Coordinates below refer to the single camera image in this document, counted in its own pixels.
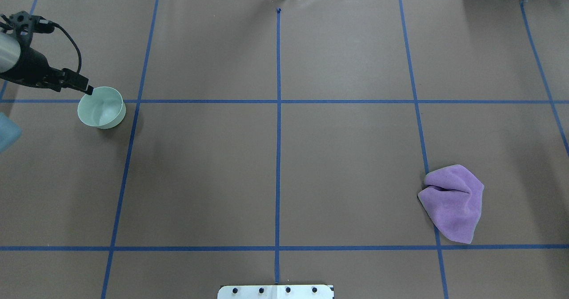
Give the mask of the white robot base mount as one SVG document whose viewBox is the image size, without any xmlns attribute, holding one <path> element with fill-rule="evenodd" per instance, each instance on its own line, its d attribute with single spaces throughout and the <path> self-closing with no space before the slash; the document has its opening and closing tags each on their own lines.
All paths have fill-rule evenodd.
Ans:
<svg viewBox="0 0 569 299">
<path fill-rule="evenodd" d="M 234 285 L 223 286 L 218 299 L 334 299 L 331 285 Z"/>
</svg>

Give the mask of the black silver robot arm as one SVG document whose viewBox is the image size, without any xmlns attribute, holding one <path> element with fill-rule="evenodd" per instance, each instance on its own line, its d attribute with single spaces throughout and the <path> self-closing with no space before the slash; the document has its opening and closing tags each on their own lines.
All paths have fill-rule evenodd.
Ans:
<svg viewBox="0 0 569 299">
<path fill-rule="evenodd" d="M 77 68 L 56 69 L 44 54 L 31 47 L 35 33 L 51 34 L 60 30 L 77 53 Z M 1 14 L 0 76 L 5 81 L 32 88 L 61 92 L 64 88 L 91 96 L 94 88 L 80 71 L 83 58 L 71 35 L 60 24 L 25 11 Z"/>
</svg>

